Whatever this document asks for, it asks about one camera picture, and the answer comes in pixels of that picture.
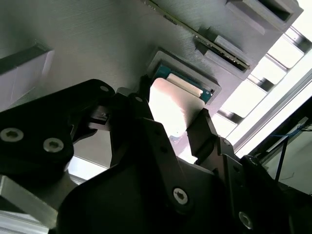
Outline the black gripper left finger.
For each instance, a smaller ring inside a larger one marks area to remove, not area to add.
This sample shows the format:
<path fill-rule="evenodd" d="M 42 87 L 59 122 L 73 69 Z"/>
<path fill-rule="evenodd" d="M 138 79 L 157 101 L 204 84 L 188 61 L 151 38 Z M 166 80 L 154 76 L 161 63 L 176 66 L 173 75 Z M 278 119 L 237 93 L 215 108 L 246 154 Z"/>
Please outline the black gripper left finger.
<path fill-rule="evenodd" d="M 91 79 L 0 114 L 0 173 L 41 204 L 60 210 L 53 197 L 74 155 L 74 144 L 96 133 L 111 135 L 113 167 L 140 167 L 157 184 L 165 204 L 180 215 L 193 207 L 188 185 L 164 127 L 140 93 L 115 93 Z"/>

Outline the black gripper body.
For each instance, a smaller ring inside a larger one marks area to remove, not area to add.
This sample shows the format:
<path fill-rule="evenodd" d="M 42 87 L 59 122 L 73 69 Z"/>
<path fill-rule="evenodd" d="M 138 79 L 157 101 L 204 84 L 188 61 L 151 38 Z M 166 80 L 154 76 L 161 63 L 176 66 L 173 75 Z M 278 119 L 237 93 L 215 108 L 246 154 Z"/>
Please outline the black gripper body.
<path fill-rule="evenodd" d="M 140 175 L 140 167 L 115 166 L 77 186 L 59 214 L 59 234 L 233 234 L 235 223 L 225 190 L 210 171 L 180 159 L 188 214 L 165 204 L 156 183 Z"/>

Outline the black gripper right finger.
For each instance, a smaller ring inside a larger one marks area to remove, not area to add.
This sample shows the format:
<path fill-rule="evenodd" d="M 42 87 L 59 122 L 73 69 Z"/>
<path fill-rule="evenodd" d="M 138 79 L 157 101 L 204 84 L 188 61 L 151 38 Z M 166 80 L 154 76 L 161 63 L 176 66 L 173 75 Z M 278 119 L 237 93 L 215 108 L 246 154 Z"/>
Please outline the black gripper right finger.
<path fill-rule="evenodd" d="M 212 207 L 203 226 L 212 234 L 309 234 L 312 198 L 273 179 L 253 156 L 238 158 L 206 109 L 187 128 L 195 164 L 212 173 Z"/>

